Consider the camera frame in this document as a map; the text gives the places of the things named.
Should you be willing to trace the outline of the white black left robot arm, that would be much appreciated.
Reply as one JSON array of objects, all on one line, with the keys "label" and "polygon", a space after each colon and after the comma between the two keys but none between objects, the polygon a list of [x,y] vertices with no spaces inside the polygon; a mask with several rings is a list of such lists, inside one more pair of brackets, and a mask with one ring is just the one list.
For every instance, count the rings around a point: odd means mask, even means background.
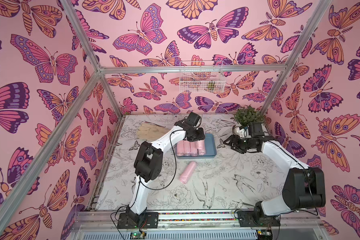
[{"label": "white black left robot arm", "polygon": [[145,222],[149,192],[165,189],[164,187],[160,189],[150,187],[162,171],[164,154],[173,150],[175,144],[180,141],[204,140],[205,133],[200,127],[201,122],[201,116],[191,112],[187,117],[177,121],[157,140],[151,143],[144,141],[141,144],[134,162],[136,185],[132,200],[126,207],[127,221],[135,226],[140,226]]}]

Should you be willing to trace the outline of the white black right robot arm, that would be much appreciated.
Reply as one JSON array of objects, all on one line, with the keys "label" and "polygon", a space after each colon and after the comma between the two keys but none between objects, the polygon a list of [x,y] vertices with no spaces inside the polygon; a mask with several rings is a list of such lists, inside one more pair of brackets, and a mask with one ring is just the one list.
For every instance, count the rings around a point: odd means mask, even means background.
[{"label": "white black right robot arm", "polygon": [[223,144],[240,154],[262,153],[287,172],[282,193],[273,199],[257,202],[251,212],[238,211],[240,221],[248,215],[256,226],[279,227],[283,214],[318,210],[326,205],[324,172],[301,162],[273,136],[265,133],[261,123],[233,127],[232,135]]}]

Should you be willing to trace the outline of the blue plastic storage box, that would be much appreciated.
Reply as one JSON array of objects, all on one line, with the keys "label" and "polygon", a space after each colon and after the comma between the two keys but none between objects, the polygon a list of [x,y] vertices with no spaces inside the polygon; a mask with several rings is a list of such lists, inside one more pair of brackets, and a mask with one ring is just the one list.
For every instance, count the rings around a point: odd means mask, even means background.
[{"label": "blue plastic storage box", "polygon": [[217,155],[217,148],[215,144],[214,135],[210,133],[206,133],[205,138],[205,147],[206,147],[206,154],[202,156],[179,156],[176,154],[177,158],[180,159],[213,159]]}]

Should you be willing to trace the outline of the green plant in white pot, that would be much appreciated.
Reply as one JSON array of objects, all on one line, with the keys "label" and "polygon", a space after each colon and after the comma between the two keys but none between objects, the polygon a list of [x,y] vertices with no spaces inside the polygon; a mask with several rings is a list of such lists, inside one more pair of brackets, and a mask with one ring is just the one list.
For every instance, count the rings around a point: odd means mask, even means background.
[{"label": "green plant in white pot", "polygon": [[264,116],[252,106],[244,106],[234,114],[234,120],[239,124],[233,128],[233,133],[241,138],[247,137],[248,128],[253,123],[264,122]]}]

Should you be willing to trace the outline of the cream work glove red cuff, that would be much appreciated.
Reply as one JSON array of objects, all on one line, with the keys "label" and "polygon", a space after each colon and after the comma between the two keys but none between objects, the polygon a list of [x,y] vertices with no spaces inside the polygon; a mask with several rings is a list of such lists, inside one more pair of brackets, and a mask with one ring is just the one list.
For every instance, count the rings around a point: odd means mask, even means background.
[{"label": "cream work glove red cuff", "polygon": [[139,137],[139,139],[151,143],[161,138],[169,131],[170,129],[165,128],[163,126],[159,126],[149,122],[144,122],[138,127],[137,136]]}]

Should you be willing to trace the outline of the aluminium frame top bar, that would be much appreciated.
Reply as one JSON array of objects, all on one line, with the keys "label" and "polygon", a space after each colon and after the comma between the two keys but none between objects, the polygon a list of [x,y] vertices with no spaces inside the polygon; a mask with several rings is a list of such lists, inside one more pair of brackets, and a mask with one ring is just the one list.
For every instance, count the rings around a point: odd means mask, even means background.
[{"label": "aluminium frame top bar", "polygon": [[286,65],[223,65],[223,66],[179,66],[179,67],[113,67],[102,68],[102,74],[157,74],[180,72],[250,72],[284,71]]}]

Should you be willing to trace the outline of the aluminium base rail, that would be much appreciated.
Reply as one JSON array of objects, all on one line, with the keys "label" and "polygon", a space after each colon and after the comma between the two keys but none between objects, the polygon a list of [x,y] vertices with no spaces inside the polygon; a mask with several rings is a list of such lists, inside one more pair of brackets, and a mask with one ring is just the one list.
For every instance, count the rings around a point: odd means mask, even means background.
[{"label": "aluminium base rail", "polygon": [[73,229],[110,228],[119,230],[174,230],[174,229],[207,229],[207,228],[315,228],[322,225],[319,217],[308,212],[299,211],[283,214],[279,217],[261,217],[255,219],[249,209],[215,210],[215,211],[148,211],[140,224],[133,224],[125,213],[115,211],[81,212],[75,220]]}]

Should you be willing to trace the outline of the aluminium frame post right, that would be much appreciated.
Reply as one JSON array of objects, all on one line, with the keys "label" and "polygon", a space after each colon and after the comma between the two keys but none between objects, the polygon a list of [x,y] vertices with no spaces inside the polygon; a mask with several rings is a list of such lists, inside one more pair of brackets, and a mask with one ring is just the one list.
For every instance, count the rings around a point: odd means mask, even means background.
[{"label": "aluminium frame post right", "polygon": [[285,70],[280,72],[269,95],[267,96],[260,111],[261,115],[265,115],[266,111],[271,106],[272,101],[275,99],[277,93],[281,89],[282,85],[285,83],[287,77],[290,74],[290,71],[292,70],[292,67],[300,57],[301,52],[305,48],[305,45],[308,43],[310,37],[312,36],[316,27],[318,26],[324,14],[326,13],[326,10],[330,7],[331,3],[332,3],[331,0],[321,0],[318,2],[318,5],[316,6],[309,20],[307,21],[307,24],[305,25],[303,32],[301,33],[294,49],[292,50],[291,54],[288,57]]}]

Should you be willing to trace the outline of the aluminium frame post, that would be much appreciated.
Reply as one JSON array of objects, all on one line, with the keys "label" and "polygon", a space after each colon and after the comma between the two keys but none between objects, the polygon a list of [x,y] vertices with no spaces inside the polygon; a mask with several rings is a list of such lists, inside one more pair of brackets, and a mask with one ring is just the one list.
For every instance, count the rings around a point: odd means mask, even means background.
[{"label": "aluminium frame post", "polygon": [[301,33],[294,49],[292,50],[291,54],[288,57],[285,70],[280,72],[269,95],[267,96],[260,111],[261,115],[265,115],[266,111],[271,106],[272,101],[275,99],[277,93],[281,89],[282,85],[285,83],[287,77],[290,74],[290,71],[292,70],[292,67],[300,57],[301,52],[305,48],[305,45],[308,43],[310,37],[312,36],[316,27],[318,26],[324,14],[326,13],[326,10],[330,7],[331,3],[332,3],[331,0],[321,0],[318,2],[318,5],[316,6],[309,20],[307,21],[307,24],[305,25],[303,32]]},{"label": "aluminium frame post", "polygon": [[74,28],[77,34],[77,37],[79,38],[82,44],[82,49],[86,52],[87,58],[94,68],[96,81],[99,81],[103,85],[105,93],[107,94],[107,97],[110,100],[111,105],[114,108],[114,111],[116,112],[119,118],[122,118],[123,114],[120,111],[119,105],[115,99],[115,96],[113,95],[113,91],[111,90],[105,78],[105,75],[102,73],[103,68],[100,65],[98,59],[96,58],[95,52],[93,51],[90,45],[90,42],[84,31],[84,28],[81,25],[81,21],[79,20],[76,14],[75,8],[73,7],[71,1],[61,1],[61,3],[64,6],[66,16],[68,17],[70,23],[72,24],[72,27]]}]

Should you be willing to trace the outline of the aluminium frame post left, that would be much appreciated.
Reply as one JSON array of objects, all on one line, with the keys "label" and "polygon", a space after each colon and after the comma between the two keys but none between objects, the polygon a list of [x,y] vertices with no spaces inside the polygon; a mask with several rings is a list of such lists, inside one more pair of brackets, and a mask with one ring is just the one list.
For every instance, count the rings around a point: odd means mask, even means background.
[{"label": "aluminium frame post left", "polygon": [[115,96],[113,95],[113,91],[111,90],[105,78],[105,75],[102,73],[103,68],[100,65],[98,59],[96,58],[95,52],[93,51],[90,45],[90,42],[84,31],[84,28],[81,25],[81,21],[79,20],[76,14],[75,8],[73,7],[71,1],[61,1],[61,3],[64,6],[66,16],[68,17],[70,23],[72,24],[72,27],[74,28],[77,34],[77,37],[79,38],[82,44],[82,49],[86,52],[87,58],[94,68],[96,81],[99,81],[103,85],[105,93],[107,94],[107,97],[110,100],[111,105],[114,108],[114,111],[116,112],[119,118],[122,118],[123,114],[120,111],[119,105],[115,99]]}]

